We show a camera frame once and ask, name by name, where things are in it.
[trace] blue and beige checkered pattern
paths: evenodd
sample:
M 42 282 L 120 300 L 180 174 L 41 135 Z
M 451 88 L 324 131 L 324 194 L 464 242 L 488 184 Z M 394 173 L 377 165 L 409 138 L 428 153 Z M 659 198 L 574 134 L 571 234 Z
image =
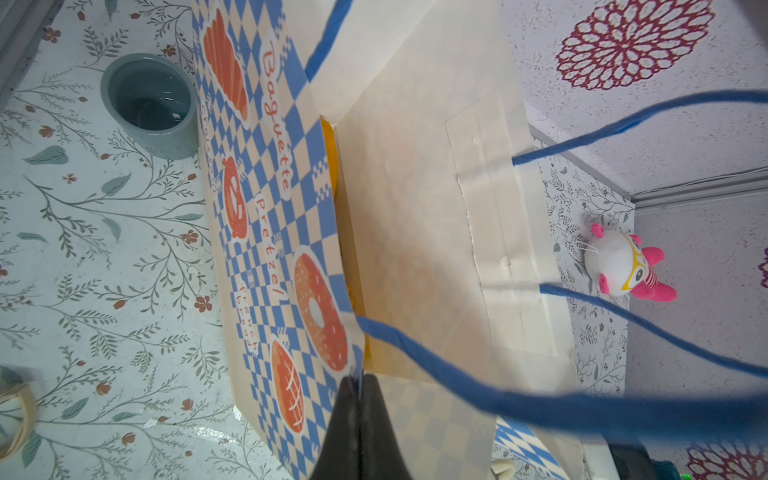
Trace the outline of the blue and beige checkered pattern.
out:
M 499 418 L 496 424 L 495 442 L 496 445 L 508 450 L 511 455 L 525 460 L 547 475 L 557 480 L 568 479 L 565 470 L 526 424 Z
M 244 284 L 247 286 L 247 308 L 253 320 L 253 326 L 247 328 L 256 337 L 251 347 L 243 341 L 243 361 L 253 379 L 253 408 L 259 413 L 260 427 L 273 453 L 294 478 L 307 478 L 323 444 L 339 374 L 327 369 L 304 328 L 291 281 L 291 258 L 297 248 L 309 247 L 328 279 L 346 328 L 347 341 L 353 345 L 347 372 L 360 374 L 364 345 L 341 267 L 323 132 L 303 66 L 285 29 L 280 0 L 196 0 L 193 12 L 200 116 L 209 127 L 205 148 L 209 180 L 215 192 L 214 214 L 225 250 L 233 307 L 236 307 L 238 284 Z M 243 72 L 248 98 L 246 122 L 240 119 L 242 114 L 235 114 L 232 104 L 221 91 L 202 49 L 204 32 L 218 12 Z M 273 39 L 276 38 L 278 43 L 276 51 L 280 54 L 280 73 L 276 79 L 276 95 L 282 113 L 279 120 L 284 124 L 286 145 L 293 156 L 288 200 L 280 196 L 276 174 L 280 164 L 272 132 L 273 120 L 263 111 L 265 95 L 260 82 L 263 72 L 257 60 L 263 40 L 272 31 Z M 235 158 L 247 206 L 252 231 L 244 242 L 233 241 L 223 207 L 221 158 L 225 155 Z M 267 205 L 266 218 L 272 232 L 269 240 L 260 234 L 264 225 L 258 220 L 253 200 L 259 195 Z M 268 269 L 263 242 L 271 242 L 276 249 L 275 270 Z M 267 295 L 266 288 L 273 273 L 280 278 L 279 286 L 288 293 L 287 300 L 275 300 Z M 246 327 L 238 325 L 237 328 L 238 335 L 243 338 Z M 299 374 L 305 420 L 301 435 L 293 434 L 280 419 L 278 403 L 272 394 L 269 347 L 272 339 L 278 339 L 288 349 Z

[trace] croissant illustration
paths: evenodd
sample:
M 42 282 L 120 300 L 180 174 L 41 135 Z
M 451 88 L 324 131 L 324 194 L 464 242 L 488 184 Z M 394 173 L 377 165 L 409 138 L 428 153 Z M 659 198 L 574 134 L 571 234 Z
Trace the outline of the croissant illustration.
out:
M 224 95 L 243 121 L 248 119 L 248 99 L 245 93 L 243 68 L 235 56 L 234 45 L 227 34 L 221 10 L 216 10 L 216 18 L 203 36 L 205 59 L 214 72 Z

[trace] cup rim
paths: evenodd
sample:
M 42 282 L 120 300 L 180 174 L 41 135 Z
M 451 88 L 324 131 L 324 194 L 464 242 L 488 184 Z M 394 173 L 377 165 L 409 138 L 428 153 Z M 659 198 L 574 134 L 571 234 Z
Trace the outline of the cup rim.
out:
M 162 65 L 169 67 L 171 70 L 176 72 L 184 81 L 185 85 L 187 86 L 187 90 L 190 92 L 190 109 L 187 111 L 187 115 L 184 117 L 184 119 L 179 122 L 178 124 L 174 125 L 171 128 L 166 128 L 165 130 L 148 130 L 146 128 L 137 127 L 136 125 L 132 124 L 130 121 L 124 119 L 115 109 L 114 105 L 112 104 L 110 98 L 109 98 L 109 81 L 114 76 L 114 73 L 118 71 L 120 68 L 124 67 L 125 65 L 128 65 L 130 63 L 135 63 L 137 61 L 154 61 L 159 62 Z M 115 58 L 115 60 L 110 63 L 107 68 L 104 70 L 104 73 L 101 75 L 101 83 L 99 86 L 101 90 L 101 102 L 104 104 L 104 107 L 107 108 L 107 111 L 109 112 L 110 116 L 112 116 L 121 127 L 133 130 L 133 131 L 140 131 L 145 134 L 150 135 L 164 135 L 173 133 L 175 131 L 179 131 L 183 128 L 185 128 L 191 121 L 194 121 L 195 115 L 194 112 L 197 111 L 197 91 L 195 90 L 194 83 L 190 79 L 190 76 L 187 72 L 179 68 L 178 65 L 173 63 L 172 61 L 167 60 L 166 58 L 161 57 L 160 55 L 155 55 L 152 53 L 130 53 L 127 55 L 123 55 L 122 57 Z

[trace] red flower print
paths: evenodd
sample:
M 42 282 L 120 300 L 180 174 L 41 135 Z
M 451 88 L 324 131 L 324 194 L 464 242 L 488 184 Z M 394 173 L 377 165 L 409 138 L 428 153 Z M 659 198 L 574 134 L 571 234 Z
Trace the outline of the red flower print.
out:
M 192 243 L 197 242 L 198 237 L 199 235 L 197 235 L 197 233 L 195 233 L 193 230 L 181 234 L 181 240 L 187 242 L 187 245 L 191 245 Z
M 766 248 L 766 251 L 764 251 L 763 253 L 766 256 L 766 261 L 761 263 L 757 268 L 758 270 L 763 272 L 763 281 L 760 282 L 760 285 L 764 286 L 765 288 L 768 288 L 768 248 Z
M 197 302 L 194 304 L 194 307 L 198 309 L 200 313 L 205 313 L 206 310 L 210 312 L 214 306 L 210 304 L 210 297 L 206 295 L 205 297 L 199 296 L 197 298 Z
M 768 445 L 738 441 L 694 443 L 687 450 L 687 467 L 695 480 L 762 480 L 768 473 L 766 448 Z
M 112 386 L 109 385 L 109 382 L 101 382 L 96 386 L 96 393 L 99 395 L 107 395 L 110 390 L 112 390 Z
M 51 27 L 45 27 L 44 32 L 43 40 L 49 41 L 51 43 L 56 43 L 58 38 L 61 37 L 61 32 L 59 30 L 54 30 Z
M 712 0 L 613 0 L 563 40 L 558 70 L 574 87 L 626 86 L 694 49 L 714 18 Z

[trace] teal object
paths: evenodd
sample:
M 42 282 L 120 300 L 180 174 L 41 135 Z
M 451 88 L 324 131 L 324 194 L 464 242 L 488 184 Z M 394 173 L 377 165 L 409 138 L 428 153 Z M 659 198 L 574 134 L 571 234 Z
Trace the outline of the teal object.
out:
M 125 132 L 168 160 L 197 152 L 197 96 L 189 75 L 158 55 L 113 61 L 101 77 L 101 100 Z

